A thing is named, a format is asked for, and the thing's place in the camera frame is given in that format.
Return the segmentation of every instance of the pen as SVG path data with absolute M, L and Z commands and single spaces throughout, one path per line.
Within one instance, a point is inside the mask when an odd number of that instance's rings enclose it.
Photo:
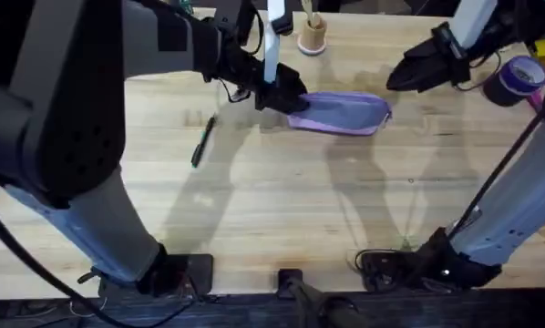
M 208 124 L 206 125 L 203 133 L 201 134 L 200 143 L 198 144 L 198 146 L 196 146 L 196 149 L 193 151 L 193 155 L 191 156 L 191 166 L 195 169 L 198 167 L 198 165 L 200 165 L 203 151 L 208 144 L 208 138 L 210 137 L 211 131 L 214 129 L 214 125 L 216 125 L 215 114 L 208 120 Z

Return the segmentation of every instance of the wire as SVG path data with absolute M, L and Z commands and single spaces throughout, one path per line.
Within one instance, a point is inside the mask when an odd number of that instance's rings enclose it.
M 425 3 L 422 4 L 420 8 L 418 8 L 418 10 L 416 11 L 414 15 L 420 15 L 420 13 L 422 13 L 422 10 L 425 9 L 425 7 L 428 5 L 429 2 L 430 0 L 426 0 Z
M 362 284 L 364 285 L 364 288 L 367 291 L 372 291 L 372 294 L 385 294 L 389 292 L 393 292 L 397 290 L 400 286 L 404 285 L 405 282 L 398 282 L 396 277 L 393 277 L 392 284 L 387 289 L 378 290 L 377 287 L 373 285 L 373 282 L 377 278 L 376 273 L 369 272 L 366 270 L 363 266 L 360 265 L 360 258 L 367 253 L 372 252 L 391 252 L 391 253 L 404 253 L 405 251 L 397 251 L 397 250 L 391 250 L 391 249 L 368 249 L 368 250 L 361 250 L 359 251 L 355 257 L 354 257 L 354 266 L 357 269 L 357 272 L 362 276 Z
M 251 96 L 251 92 L 249 90 L 239 87 L 236 93 L 234 94 L 234 97 L 232 97 L 232 95 L 230 94 L 230 90 L 228 89 L 228 86 L 226 86 L 226 83 L 224 83 L 224 80 L 222 80 L 219 77 L 216 77 L 216 79 L 219 80 L 220 83 L 224 86 L 224 89 L 226 90 L 226 95 L 228 96 L 228 102 L 232 104 L 244 101 Z
M 43 316 L 43 315 L 52 313 L 53 311 L 57 310 L 58 307 L 59 307 L 59 305 L 53 306 L 53 307 L 51 307 L 50 309 L 45 310 L 45 311 L 43 311 L 43 312 L 41 312 L 41 313 L 35 313 L 35 314 L 20 314 L 20 315 L 16 315 L 16 316 L 14 316 L 12 319 L 38 318 L 38 317 L 41 317 L 41 316 Z
M 100 308 L 98 308 L 100 311 L 105 309 L 105 306 L 107 306 L 107 301 L 108 301 L 108 297 L 105 297 L 105 301 L 102 303 Z M 68 310 L 70 310 L 70 313 L 72 313 L 75 316 L 80 317 L 80 318 L 92 318 L 94 316 L 94 313 L 91 313 L 91 314 L 76 313 L 74 311 L 74 302 L 72 302 L 72 301 L 70 301 L 70 304 L 68 305 Z
M 253 51 L 249 52 L 249 55 L 256 55 L 261 50 L 262 46 L 262 39 L 264 38 L 264 22 L 262 21 L 261 14 L 258 12 L 256 7 L 252 5 L 252 10 L 256 14 L 256 18 L 258 18 L 258 46 Z
M 528 137 L 531 135 L 531 133 L 536 129 L 536 127 L 539 125 L 539 123 L 545 118 L 545 109 L 542 108 L 541 111 L 536 114 L 534 119 L 526 126 L 526 128 L 521 132 L 518 139 L 516 139 L 516 142 L 511 146 L 511 148 L 508 150 L 508 153 L 501 159 L 498 166 L 491 172 L 491 175 L 487 178 L 485 183 L 483 183 L 483 186 L 481 186 L 481 189 L 479 189 L 478 193 L 475 195 L 475 198 L 471 201 L 465 212 L 463 213 L 463 216 L 459 219 L 453 230 L 448 234 L 448 239 L 452 240 L 455 235 L 461 230 L 465 222 L 468 221 L 469 217 L 471 216 L 471 213 L 475 209 L 475 207 L 479 204 L 485 193 L 489 190 L 493 182 L 498 178 L 499 174 L 506 168 L 509 164 L 509 162 L 513 159 L 513 157 L 518 153 L 518 150 L 521 148 L 523 143 L 528 139 Z
M 42 279 L 44 279 L 46 282 L 51 284 L 53 287 L 70 297 L 72 301 L 79 302 L 82 304 L 85 308 L 90 310 L 92 313 L 94 313 L 98 319 L 101 321 L 108 323 L 110 325 L 113 325 L 115 327 L 119 328 L 156 328 L 161 326 L 162 324 L 168 322 L 169 320 L 175 318 L 180 313 L 184 312 L 188 308 L 190 308 L 195 301 L 189 302 L 186 305 L 183 305 L 181 308 L 179 308 L 175 313 L 169 315 L 165 319 L 159 321 L 158 323 L 154 323 L 150 326 L 134 326 L 127 323 L 119 322 L 102 311 L 99 310 L 99 308 L 94 305 L 91 301 L 89 301 L 84 296 L 80 295 L 78 292 L 73 290 L 72 288 L 68 287 L 65 283 L 60 281 L 56 276 L 52 274 L 48 269 L 44 268 L 27 250 L 15 239 L 15 237 L 11 234 L 11 232 L 7 229 L 7 227 L 3 224 L 3 222 L 0 221 L 0 241 L 21 261 L 23 262 L 29 269 L 31 269 L 35 274 L 40 276 Z
M 474 85 L 472 87 L 463 88 L 463 87 L 460 87 L 459 85 L 456 85 L 456 86 L 453 86 L 453 88 L 455 90 L 458 90 L 458 91 L 461 91 L 461 92 L 467 92 L 467 91 L 471 91 L 473 89 L 476 89 L 476 88 L 481 87 L 481 86 L 485 85 L 486 83 L 488 83 L 490 81 L 490 79 L 492 79 L 499 72 L 499 69 L 501 68 L 501 55 L 499 54 L 499 51 L 494 52 L 494 54 L 498 57 L 498 65 L 495 68 L 495 70 L 493 71 L 493 73 L 491 73 L 488 77 L 486 77 L 482 82 L 479 82 L 479 83 L 477 83 L 476 85 Z M 487 62 L 488 59 L 489 59 L 489 56 L 484 57 L 479 62 L 477 62 L 477 64 L 475 64 L 474 66 L 470 66 L 470 67 L 471 68 L 480 67 L 481 65 L 485 64 L 485 62 Z
M 41 313 L 41 312 L 45 311 L 46 309 L 52 308 L 52 306 L 58 307 L 58 306 L 62 305 L 63 303 L 66 303 L 66 302 L 67 302 L 67 300 L 63 300 L 63 301 L 51 300 L 49 302 L 46 302 L 46 305 L 44 305 L 44 306 L 34 308 L 34 307 L 29 306 L 29 304 L 31 304 L 32 301 L 25 301 L 25 302 L 22 302 L 22 305 L 20 306 L 20 309 L 17 312 L 17 314 L 21 314 L 22 310 L 26 310 L 29 314 Z

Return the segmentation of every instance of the purple pouch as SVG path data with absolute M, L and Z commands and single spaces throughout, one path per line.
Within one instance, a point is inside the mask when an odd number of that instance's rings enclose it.
M 364 92 L 314 92 L 302 97 L 310 106 L 288 116 L 291 128 L 371 136 L 392 117 L 388 103 Z

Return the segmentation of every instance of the wooden table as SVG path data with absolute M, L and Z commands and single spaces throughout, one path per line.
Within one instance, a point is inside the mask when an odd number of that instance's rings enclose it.
M 290 130 L 280 114 L 258 112 L 252 102 L 228 104 L 221 85 L 206 85 L 199 74 L 126 84 L 122 168 L 129 195 L 170 252 L 213 254 L 216 293 L 272 292 L 280 268 L 302 269 L 324 291 L 362 290 L 350 269 L 357 250 L 416 247 L 456 219 L 531 118 L 526 103 L 500 108 L 477 91 L 386 91 L 403 52 L 427 38 L 439 18 L 324 18 L 322 56 L 297 50 L 299 13 L 295 36 L 282 40 L 281 59 L 301 72 L 310 91 L 357 90 L 387 99 L 394 118 L 374 137 Z M 256 36 L 255 29 L 250 46 Z M 475 79 L 493 71 L 494 60 Z M 201 167 L 193 169 L 191 153 L 214 112 L 221 124 Z M 94 280 L 75 283 L 89 260 L 1 190 L 0 216 L 56 276 L 96 295 Z M 504 269 L 489 287 L 545 286 L 545 238 L 532 236 Z M 57 296 L 0 243 L 0 299 Z

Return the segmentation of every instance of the spool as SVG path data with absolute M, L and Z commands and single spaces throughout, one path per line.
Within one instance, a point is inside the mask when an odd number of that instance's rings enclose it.
M 327 22 L 319 14 L 314 14 L 313 24 L 305 19 L 303 32 L 297 39 L 299 50 L 307 56 L 317 56 L 324 52 L 326 47 L 325 32 L 327 31 Z
M 483 94 L 494 104 L 510 107 L 545 85 L 542 65 L 528 56 L 515 56 L 483 86 Z

